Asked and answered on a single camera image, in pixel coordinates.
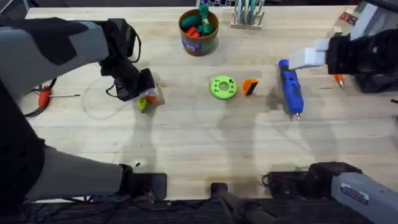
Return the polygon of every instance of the orange-handled screwdriver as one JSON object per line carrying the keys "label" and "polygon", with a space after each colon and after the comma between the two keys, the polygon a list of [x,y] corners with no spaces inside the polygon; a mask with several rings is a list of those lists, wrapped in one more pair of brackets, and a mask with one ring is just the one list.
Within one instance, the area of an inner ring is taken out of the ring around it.
{"label": "orange-handled screwdriver", "polygon": [[341,88],[344,88],[344,83],[343,83],[343,76],[342,76],[342,74],[336,74],[336,75],[335,75],[335,79],[336,79],[336,82],[338,83],[338,85],[339,85]]}

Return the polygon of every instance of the wooden table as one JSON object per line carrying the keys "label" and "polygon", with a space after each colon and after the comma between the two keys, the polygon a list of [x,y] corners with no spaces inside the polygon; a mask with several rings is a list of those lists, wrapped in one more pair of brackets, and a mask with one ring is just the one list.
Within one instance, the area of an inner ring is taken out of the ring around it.
{"label": "wooden table", "polygon": [[[212,182],[227,182],[240,196],[263,197],[261,175],[344,161],[398,190],[397,94],[364,95],[345,77],[344,90],[325,68],[299,70],[305,109],[291,120],[277,62],[326,36],[343,6],[265,7],[263,29],[230,29],[232,8],[212,8],[220,20],[219,46],[205,57],[182,49],[177,21],[190,8],[33,8],[28,18],[126,18],[142,39],[139,68],[149,67],[165,104],[150,114],[105,94],[112,78],[96,63],[58,79],[53,99],[30,119],[38,135],[58,150],[103,162],[134,165],[169,175],[169,198],[205,198]],[[209,81],[229,75],[242,85],[257,78],[255,94],[220,101]],[[36,106],[25,97],[22,109]]]}

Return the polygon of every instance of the label sticker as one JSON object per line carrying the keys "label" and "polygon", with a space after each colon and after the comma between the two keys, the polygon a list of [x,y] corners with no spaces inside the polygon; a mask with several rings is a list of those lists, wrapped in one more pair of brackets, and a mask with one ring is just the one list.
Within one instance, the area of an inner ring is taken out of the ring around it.
{"label": "label sticker", "polygon": [[342,21],[346,21],[346,22],[348,22],[349,24],[351,24],[351,25],[353,25],[353,26],[355,26],[355,23],[356,23],[356,21],[358,20],[357,17],[355,17],[355,16],[353,16],[353,15],[351,15],[351,14],[348,14],[347,12],[344,12],[344,13],[340,16],[339,19],[341,19]]}
{"label": "label sticker", "polygon": [[346,195],[352,197],[353,199],[361,202],[364,205],[369,204],[369,195],[368,194],[366,194],[360,190],[357,190],[348,184],[341,183],[340,191],[343,194],[346,194]]}
{"label": "label sticker", "polygon": [[185,37],[182,37],[182,45],[192,52],[201,52],[201,43],[192,42]]}

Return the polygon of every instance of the red toy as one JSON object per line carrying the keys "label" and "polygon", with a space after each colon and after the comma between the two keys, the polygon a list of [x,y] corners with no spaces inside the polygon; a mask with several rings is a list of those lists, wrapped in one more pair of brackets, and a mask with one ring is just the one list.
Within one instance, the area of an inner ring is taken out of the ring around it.
{"label": "red toy", "polygon": [[192,35],[191,35],[191,37],[200,37],[200,34],[198,33],[198,32],[194,32]]}
{"label": "red toy", "polygon": [[197,28],[196,27],[191,27],[191,28],[189,28],[189,30],[187,30],[185,33],[188,35],[188,36],[192,36],[194,33],[196,33],[197,32]]}

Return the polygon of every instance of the screwdriver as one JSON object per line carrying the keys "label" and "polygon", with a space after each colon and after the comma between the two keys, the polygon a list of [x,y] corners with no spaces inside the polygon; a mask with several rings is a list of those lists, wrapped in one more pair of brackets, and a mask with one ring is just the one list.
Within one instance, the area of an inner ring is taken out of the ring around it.
{"label": "screwdriver", "polygon": [[80,96],[80,94],[49,95],[49,97],[71,97],[71,96]]}
{"label": "screwdriver", "polygon": [[340,88],[344,88],[344,83],[343,83],[343,76],[342,74],[336,74],[335,75],[336,82],[340,86]]}
{"label": "screwdriver", "polygon": [[285,101],[289,111],[300,119],[300,113],[304,109],[304,101],[301,96],[301,86],[294,70],[289,70],[289,60],[279,61],[280,77],[282,78]]}

